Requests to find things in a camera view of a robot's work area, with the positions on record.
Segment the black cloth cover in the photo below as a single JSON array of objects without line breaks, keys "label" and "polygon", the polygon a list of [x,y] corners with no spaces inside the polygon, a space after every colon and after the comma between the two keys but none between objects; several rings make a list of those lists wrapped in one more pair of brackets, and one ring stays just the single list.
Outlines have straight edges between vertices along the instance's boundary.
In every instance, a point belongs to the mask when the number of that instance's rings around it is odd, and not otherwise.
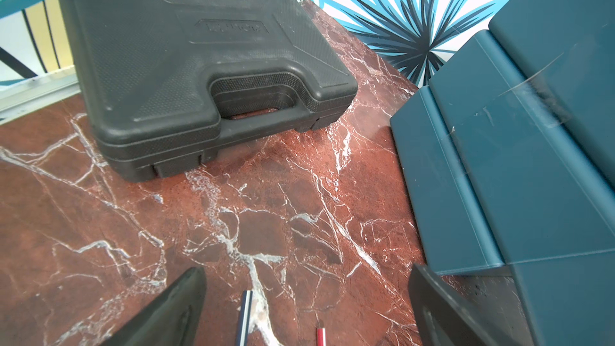
[{"label": "black cloth cover", "polygon": [[358,84],[297,0],[59,0],[94,139],[140,183],[317,130]]}]

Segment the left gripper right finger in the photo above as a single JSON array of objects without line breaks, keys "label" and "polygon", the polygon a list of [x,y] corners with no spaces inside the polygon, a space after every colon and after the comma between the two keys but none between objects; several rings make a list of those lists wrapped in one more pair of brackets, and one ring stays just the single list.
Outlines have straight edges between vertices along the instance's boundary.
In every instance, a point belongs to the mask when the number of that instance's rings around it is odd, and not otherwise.
[{"label": "left gripper right finger", "polygon": [[518,344],[426,265],[413,265],[408,292],[423,345]]}]

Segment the teal three-drawer cabinet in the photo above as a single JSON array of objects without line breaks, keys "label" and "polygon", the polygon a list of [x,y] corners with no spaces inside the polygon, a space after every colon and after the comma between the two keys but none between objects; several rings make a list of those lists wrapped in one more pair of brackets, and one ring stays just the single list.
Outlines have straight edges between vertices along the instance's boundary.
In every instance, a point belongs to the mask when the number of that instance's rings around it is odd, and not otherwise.
[{"label": "teal three-drawer cabinet", "polygon": [[614,0],[509,0],[391,119],[428,266],[537,345],[614,342]]}]

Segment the black pencil left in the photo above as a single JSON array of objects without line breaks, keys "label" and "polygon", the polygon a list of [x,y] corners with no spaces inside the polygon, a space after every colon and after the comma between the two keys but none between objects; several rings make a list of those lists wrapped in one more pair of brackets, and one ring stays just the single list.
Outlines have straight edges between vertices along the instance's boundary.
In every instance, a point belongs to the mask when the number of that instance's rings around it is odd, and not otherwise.
[{"label": "black pencil left", "polygon": [[238,319],[237,332],[235,337],[235,346],[246,346],[248,342],[248,334],[250,328],[251,303],[253,291],[246,290],[243,292],[240,315]]}]

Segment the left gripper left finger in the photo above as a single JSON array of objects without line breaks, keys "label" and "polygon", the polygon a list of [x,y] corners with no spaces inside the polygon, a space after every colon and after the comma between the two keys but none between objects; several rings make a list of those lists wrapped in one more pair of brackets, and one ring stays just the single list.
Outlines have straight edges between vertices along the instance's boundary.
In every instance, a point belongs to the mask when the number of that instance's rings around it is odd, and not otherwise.
[{"label": "left gripper left finger", "polygon": [[207,292],[201,267],[187,269],[104,345],[193,345]]}]

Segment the red pencil left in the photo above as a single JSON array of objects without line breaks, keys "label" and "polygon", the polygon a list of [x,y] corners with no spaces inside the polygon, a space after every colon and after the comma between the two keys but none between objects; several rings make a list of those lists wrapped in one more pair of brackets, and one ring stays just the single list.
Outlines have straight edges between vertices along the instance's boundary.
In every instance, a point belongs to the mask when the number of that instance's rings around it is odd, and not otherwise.
[{"label": "red pencil left", "polygon": [[326,329],[325,328],[317,328],[316,329],[316,345],[317,346],[327,346],[327,338],[326,338]]}]

